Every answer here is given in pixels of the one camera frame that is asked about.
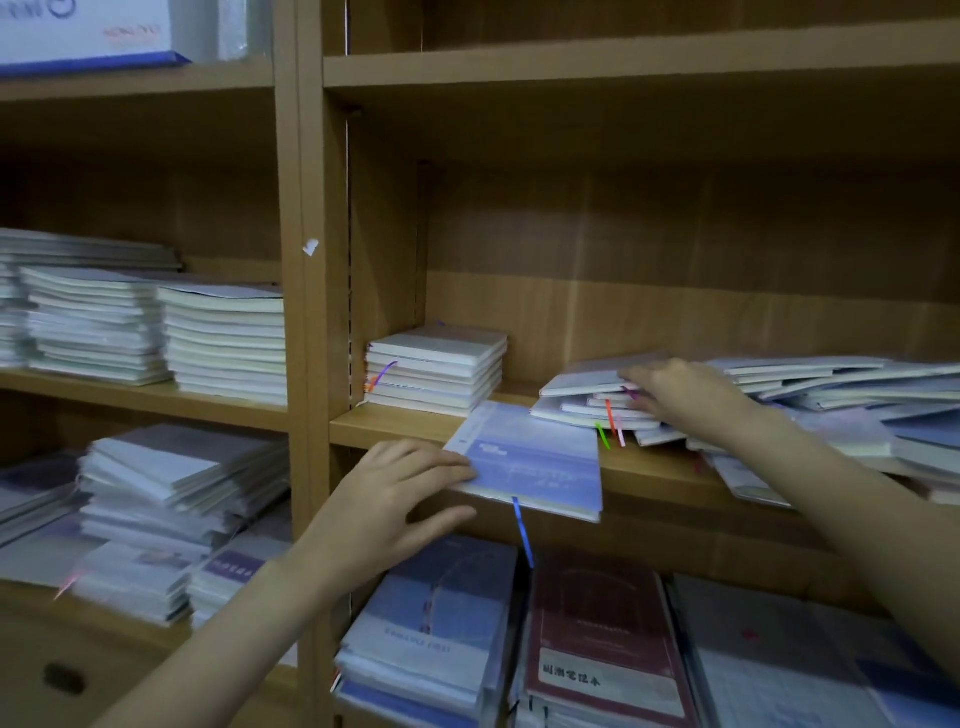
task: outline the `white label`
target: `white label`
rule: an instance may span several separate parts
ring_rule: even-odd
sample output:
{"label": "white label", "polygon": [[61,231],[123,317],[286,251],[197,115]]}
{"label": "white label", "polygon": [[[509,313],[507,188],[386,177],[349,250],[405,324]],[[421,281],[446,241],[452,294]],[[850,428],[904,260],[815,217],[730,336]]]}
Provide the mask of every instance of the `white label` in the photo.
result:
{"label": "white label", "polygon": [[673,678],[607,665],[552,649],[540,649],[540,681],[544,685],[656,711],[684,716],[677,682]]}

